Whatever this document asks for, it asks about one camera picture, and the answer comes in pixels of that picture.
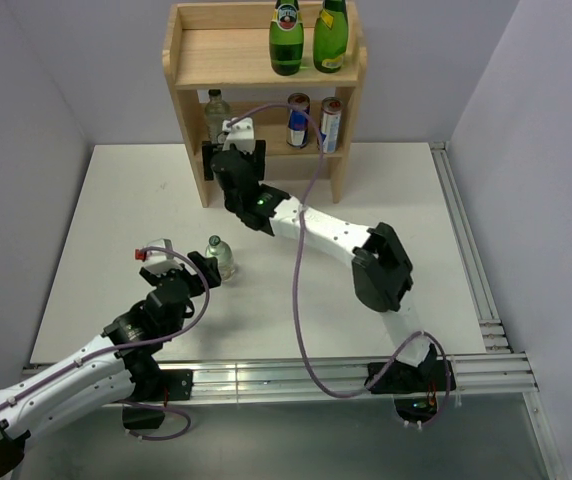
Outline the clear bottle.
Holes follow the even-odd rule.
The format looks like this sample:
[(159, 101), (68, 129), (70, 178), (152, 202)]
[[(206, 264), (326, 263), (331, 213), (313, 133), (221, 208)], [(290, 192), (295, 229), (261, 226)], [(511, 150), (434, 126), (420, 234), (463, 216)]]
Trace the clear bottle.
[(211, 235), (205, 256), (217, 260), (217, 268), (223, 282), (231, 280), (235, 274), (235, 260), (230, 245), (218, 235)]
[(220, 144), (223, 123), (231, 118), (231, 108), (223, 100), (220, 89), (209, 89), (208, 97), (209, 100), (204, 107), (208, 138), (211, 143)]

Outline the blue Red Bull can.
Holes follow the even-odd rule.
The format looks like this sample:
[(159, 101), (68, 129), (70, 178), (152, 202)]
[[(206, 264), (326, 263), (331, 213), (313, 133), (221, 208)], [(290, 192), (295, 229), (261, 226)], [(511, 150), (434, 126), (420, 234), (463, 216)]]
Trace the blue Red Bull can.
[(308, 144), (310, 99), (301, 92), (293, 93), (287, 103), (295, 108), (289, 111), (287, 122), (287, 143), (293, 148), (304, 148)]

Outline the silver Red Bull can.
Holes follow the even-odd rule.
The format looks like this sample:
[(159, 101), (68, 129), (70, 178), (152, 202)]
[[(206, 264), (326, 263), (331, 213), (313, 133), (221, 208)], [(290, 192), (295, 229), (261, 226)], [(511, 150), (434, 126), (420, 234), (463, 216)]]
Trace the silver Red Bull can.
[(322, 141), (318, 144), (325, 154), (337, 149), (343, 104), (337, 97), (327, 97), (321, 103), (319, 129)]

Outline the green bottle red label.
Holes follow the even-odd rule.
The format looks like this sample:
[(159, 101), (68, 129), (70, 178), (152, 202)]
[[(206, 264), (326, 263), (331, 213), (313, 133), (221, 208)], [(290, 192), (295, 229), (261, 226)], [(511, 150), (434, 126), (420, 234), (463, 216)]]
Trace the green bottle red label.
[(297, 0), (275, 3), (269, 28), (271, 67), (281, 76), (290, 76), (300, 69), (304, 47), (304, 29)]

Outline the green bottle yellow label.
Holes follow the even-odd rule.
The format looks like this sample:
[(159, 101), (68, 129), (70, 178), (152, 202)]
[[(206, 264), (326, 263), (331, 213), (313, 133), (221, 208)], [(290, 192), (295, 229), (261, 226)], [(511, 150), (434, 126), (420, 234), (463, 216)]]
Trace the green bottle yellow label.
[(345, 0), (326, 0), (315, 22), (313, 62), (323, 73), (335, 73), (344, 63), (349, 37)]

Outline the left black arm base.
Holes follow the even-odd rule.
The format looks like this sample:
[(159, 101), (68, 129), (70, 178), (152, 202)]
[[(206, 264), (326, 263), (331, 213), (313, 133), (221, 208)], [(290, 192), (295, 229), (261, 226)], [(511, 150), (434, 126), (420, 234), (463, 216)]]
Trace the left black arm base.
[[(193, 387), (190, 369), (160, 370), (152, 380), (138, 382), (127, 398), (131, 402), (157, 402), (168, 406), (171, 401), (188, 401)], [(144, 407), (124, 406), (122, 424), (127, 430), (157, 430), (165, 420), (164, 412)]]

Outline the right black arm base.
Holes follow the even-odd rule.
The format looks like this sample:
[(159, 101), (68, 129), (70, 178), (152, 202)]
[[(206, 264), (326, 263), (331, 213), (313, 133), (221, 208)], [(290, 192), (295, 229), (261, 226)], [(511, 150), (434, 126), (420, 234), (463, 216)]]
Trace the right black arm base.
[(440, 411), (439, 395), (447, 398), (456, 387), (451, 362), (429, 356), (418, 367), (395, 361), (368, 391), (392, 395), (402, 423), (421, 428)]

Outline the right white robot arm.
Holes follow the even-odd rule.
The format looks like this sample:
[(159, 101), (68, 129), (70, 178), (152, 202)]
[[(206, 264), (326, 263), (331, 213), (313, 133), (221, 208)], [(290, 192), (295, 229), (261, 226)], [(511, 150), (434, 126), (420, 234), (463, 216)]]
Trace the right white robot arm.
[(245, 153), (234, 146), (202, 145), (204, 177), (223, 191), (224, 206), (246, 227), (304, 242), (350, 268), (357, 299), (381, 314), (399, 354), (388, 368), (371, 368), (366, 387), (410, 394), (429, 387), (437, 348), (423, 336), (412, 296), (413, 265), (395, 230), (353, 224), (306, 207), (295, 196), (264, 184), (265, 144)]

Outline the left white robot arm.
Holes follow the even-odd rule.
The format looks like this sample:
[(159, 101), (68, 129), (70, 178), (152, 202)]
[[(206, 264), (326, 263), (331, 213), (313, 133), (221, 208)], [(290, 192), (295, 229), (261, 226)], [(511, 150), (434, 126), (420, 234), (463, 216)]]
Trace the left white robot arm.
[(0, 389), (0, 478), (24, 459), (29, 441), (113, 402), (146, 400), (161, 386), (154, 356), (204, 316), (196, 297), (221, 284), (218, 262), (148, 246), (135, 253), (151, 286), (146, 298), (64, 360)]

